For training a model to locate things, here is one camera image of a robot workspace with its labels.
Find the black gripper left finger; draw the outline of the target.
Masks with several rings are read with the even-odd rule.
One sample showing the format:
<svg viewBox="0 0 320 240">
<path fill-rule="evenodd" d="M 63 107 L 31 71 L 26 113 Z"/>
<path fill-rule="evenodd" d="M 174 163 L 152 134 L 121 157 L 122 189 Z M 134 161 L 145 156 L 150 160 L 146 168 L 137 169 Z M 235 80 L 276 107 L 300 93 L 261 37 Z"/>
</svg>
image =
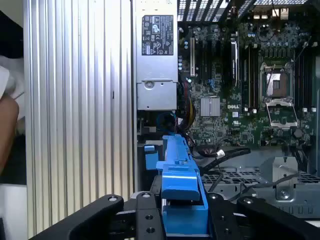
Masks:
<svg viewBox="0 0 320 240">
<path fill-rule="evenodd" d="M 105 195 L 33 236 L 34 240 L 165 240 L 156 198 L 138 193 L 128 201 Z"/>
</svg>

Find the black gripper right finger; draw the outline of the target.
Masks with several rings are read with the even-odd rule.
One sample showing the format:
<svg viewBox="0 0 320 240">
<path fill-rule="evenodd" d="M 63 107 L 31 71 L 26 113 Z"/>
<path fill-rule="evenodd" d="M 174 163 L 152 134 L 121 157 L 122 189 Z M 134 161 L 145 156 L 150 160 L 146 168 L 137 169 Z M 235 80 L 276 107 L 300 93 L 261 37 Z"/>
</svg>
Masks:
<svg viewBox="0 0 320 240">
<path fill-rule="evenodd" d="M 266 201 L 244 196 L 236 203 L 207 194 L 214 240 L 318 240 L 320 229 Z"/>
</svg>

